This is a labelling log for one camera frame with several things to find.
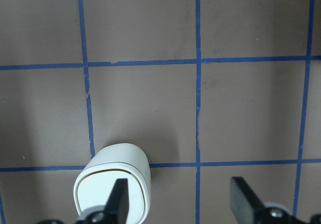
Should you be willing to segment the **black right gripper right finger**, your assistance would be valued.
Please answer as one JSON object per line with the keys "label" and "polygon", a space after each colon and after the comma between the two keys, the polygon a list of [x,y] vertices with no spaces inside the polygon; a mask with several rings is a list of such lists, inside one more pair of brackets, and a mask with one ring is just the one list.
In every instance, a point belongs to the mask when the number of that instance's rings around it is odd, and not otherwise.
{"label": "black right gripper right finger", "polygon": [[237,223],[296,223],[285,209],[267,207],[243,177],[231,177],[230,208]]}

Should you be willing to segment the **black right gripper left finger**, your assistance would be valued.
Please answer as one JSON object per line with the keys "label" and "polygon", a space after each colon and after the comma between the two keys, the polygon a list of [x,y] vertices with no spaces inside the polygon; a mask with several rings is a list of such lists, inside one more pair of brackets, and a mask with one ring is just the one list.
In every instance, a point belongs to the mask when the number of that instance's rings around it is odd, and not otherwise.
{"label": "black right gripper left finger", "polygon": [[128,217],[128,179],[117,179],[105,205],[83,211],[76,223],[126,223]]}

